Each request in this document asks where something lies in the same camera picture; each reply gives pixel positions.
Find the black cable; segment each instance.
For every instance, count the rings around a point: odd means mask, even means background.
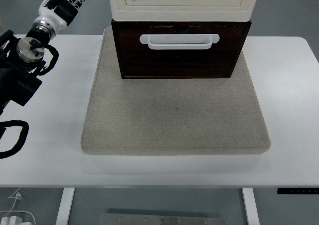
[[[5,152],[0,152],[0,159],[5,159],[19,152],[26,141],[26,137],[29,131],[29,124],[27,122],[21,121],[21,120],[10,120],[6,122],[0,122],[0,127],[4,129],[7,127],[13,127],[13,126],[22,127],[19,139],[12,149]]]
[[[53,58],[51,59],[50,64],[46,69],[44,69],[42,71],[37,71],[37,70],[35,71],[36,75],[45,75],[54,68],[54,66],[57,63],[58,58],[59,58],[59,52],[56,50],[56,48],[54,48],[52,45],[49,45],[49,44],[34,43],[31,46],[30,50],[35,49],[35,48],[46,48],[53,55]]]

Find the metal plate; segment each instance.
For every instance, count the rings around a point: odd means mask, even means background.
[[[223,219],[133,214],[102,214],[100,225],[224,225]]]

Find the gray floor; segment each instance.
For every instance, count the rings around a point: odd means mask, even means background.
[[[25,34],[38,16],[37,8],[42,0],[0,0],[0,18],[4,31],[11,29],[15,34]],[[87,0],[80,8],[73,23],[60,34],[102,34],[111,23],[111,11],[108,0]],[[316,58],[319,60],[319,0],[258,0],[252,15],[252,27],[249,36],[300,36],[305,38]],[[0,208],[10,209],[11,203],[5,199],[8,189],[0,189]],[[301,225],[318,224],[319,197],[315,195],[277,195],[276,189],[255,189],[256,203],[262,225]],[[49,200],[35,198],[47,194],[40,189],[28,190],[30,195],[21,209],[34,210],[39,217],[56,216],[56,205],[60,195]],[[54,208],[44,207],[51,203]],[[80,207],[83,201],[75,200],[74,206]]]

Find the wooden drawer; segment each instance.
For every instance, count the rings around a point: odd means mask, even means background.
[[[251,22],[112,21],[122,78],[229,78]],[[209,49],[150,49],[143,34],[218,34]]]

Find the white cable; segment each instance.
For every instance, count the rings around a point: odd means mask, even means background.
[[[15,202],[17,200],[21,200],[21,193],[18,193],[19,189],[20,188],[18,188],[10,197],[8,197],[8,199],[11,199],[11,198],[14,199],[14,203],[13,203],[12,208],[7,212],[7,214],[4,217],[6,217],[12,211],[12,209],[15,205]]]
[[[6,213],[6,215],[4,217],[6,217],[9,213],[27,213],[27,214],[30,214],[32,216],[32,218],[33,218],[34,225],[36,225],[35,217],[34,217],[34,215],[31,212],[22,211],[22,210],[15,210],[15,211],[12,210],[14,205],[15,205],[15,202],[17,200],[21,200],[22,199],[21,193],[18,193],[19,189],[20,188],[18,188],[10,197],[8,197],[8,199],[14,199],[14,203],[13,203],[12,208],[10,210],[7,210],[7,211],[0,211],[0,213]]]
[[[0,214],[1,213],[6,213],[6,212],[9,212],[9,211],[8,210],[7,211],[0,211]],[[27,213],[27,214],[30,214],[32,216],[33,221],[34,221],[34,225],[36,225],[35,217],[34,217],[34,215],[31,212],[23,211],[23,210],[12,210],[10,212],[11,213]]]
[[[15,199],[16,197],[14,197],[13,195],[14,195],[16,192],[18,192],[19,190],[20,190],[20,188],[18,188],[10,197],[8,197],[8,199],[10,199],[10,198]]]

